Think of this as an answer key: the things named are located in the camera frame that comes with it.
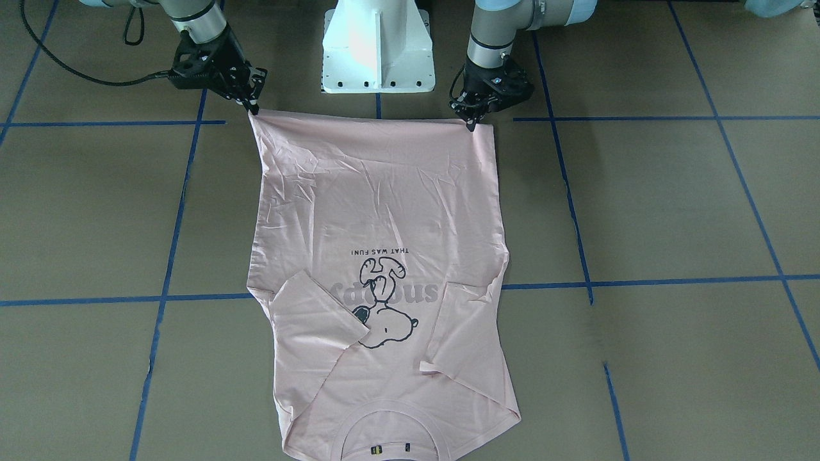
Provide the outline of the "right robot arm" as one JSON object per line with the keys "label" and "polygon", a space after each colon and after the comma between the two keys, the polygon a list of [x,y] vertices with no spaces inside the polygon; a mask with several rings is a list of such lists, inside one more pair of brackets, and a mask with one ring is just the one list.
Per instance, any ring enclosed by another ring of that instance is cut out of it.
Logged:
{"label": "right robot arm", "polygon": [[114,86],[166,78],[181,90],[210,90],[237,102],[249,113],[258,114],[258,99],[267,70],[255,67],[245,58],[217,1],[85,1],[84,4],[92,8],[159,5],[181,38],[169,70],[136,81],[114,82]]}

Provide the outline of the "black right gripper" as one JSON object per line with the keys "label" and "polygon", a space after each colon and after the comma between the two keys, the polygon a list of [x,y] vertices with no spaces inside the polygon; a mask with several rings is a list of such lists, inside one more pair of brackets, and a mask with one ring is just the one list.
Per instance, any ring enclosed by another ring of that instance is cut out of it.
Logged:
{"label": "black right gripper", "polygon": [[254,67],[244,58],[231,28],[204,44],[181,32],[168,79],[176,88],[207,88],[227,100],[234,100],[254,116],[260,111],[258,99],[267,70]]}

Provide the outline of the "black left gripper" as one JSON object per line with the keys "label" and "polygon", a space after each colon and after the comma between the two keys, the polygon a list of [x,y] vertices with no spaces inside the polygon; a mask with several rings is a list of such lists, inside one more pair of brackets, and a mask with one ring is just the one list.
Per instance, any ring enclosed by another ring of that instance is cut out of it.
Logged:
{"label": "black left gripper", "polygon": [[500,67],[492,69],[466,61],[454,78],[451,90],[459,76],[463,76],[464,87],[459,95],[451,94],[450,107],[471,133],[487,114],[525,102],[535,90],[525,70],[510,56],[502,59]]}

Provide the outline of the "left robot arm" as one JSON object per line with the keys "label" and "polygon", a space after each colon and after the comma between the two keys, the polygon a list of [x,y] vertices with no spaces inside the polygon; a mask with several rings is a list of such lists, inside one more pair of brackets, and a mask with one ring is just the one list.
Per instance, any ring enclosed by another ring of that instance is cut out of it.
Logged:
{"label": "left robot arm", "polygon": [[[803,1],[664,1],[666,3],[742,3],[760,18],[779,17],[799,8]],[[534,91],[527,71],[512,58],[519,30],[571,26],[595,12],[598,1],[475,1],[465,64],[450,87],[449,107],[474,131],[489,113],[498,113],[530,99]],[[453,90],[463,77],[463,89]],[[817,120],[818,115],[781,116],[647,116],[647,117],[541,117],[524,122],[672,122],[673,120]]]}

